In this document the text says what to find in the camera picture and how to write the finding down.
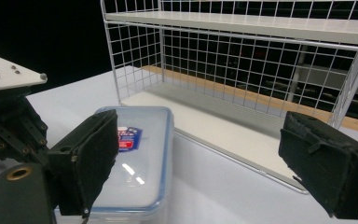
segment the blue container lid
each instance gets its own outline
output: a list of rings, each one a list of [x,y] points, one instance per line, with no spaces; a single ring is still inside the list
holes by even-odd
[[[93,217],[150,217],[163,204],[171,178],[173,117],[157,106],[103,107],[115,109],[121,130],[140,134],[136,149],[120,152],[109,179],[91,210]]]

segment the white tabletop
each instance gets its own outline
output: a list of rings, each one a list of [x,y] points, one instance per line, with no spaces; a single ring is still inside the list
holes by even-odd
[[[112,73],[105,73],[28,97],[48,125],[48,147],[98,108],[118,105],[113,80]],[[173,138],[172,156],[169,224],[358,223],[330,218],[310,195],[294,192],[180,134]]]

